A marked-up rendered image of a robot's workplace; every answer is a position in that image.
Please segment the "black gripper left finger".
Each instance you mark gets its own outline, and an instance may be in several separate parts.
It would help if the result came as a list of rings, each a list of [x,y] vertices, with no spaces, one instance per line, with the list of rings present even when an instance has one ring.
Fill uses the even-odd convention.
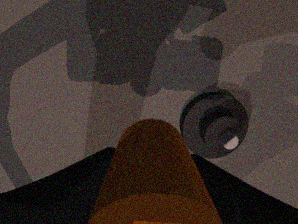
[[[0,193],[0,224],[86,224],[114,151],[105,148],[35,183]]]

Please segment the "orange cylinder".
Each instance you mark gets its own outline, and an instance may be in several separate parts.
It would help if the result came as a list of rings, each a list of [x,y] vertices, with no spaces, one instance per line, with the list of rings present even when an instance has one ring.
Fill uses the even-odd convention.
[[[222,224],[188,149],[164,120],[130,125],[86,224]]]

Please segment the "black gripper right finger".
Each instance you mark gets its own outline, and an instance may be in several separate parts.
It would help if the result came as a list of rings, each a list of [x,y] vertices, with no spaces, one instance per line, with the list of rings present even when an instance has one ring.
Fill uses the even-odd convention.
[[[298,208],[243,183],[197,153],[192,157],[222,224],[298,224]]]

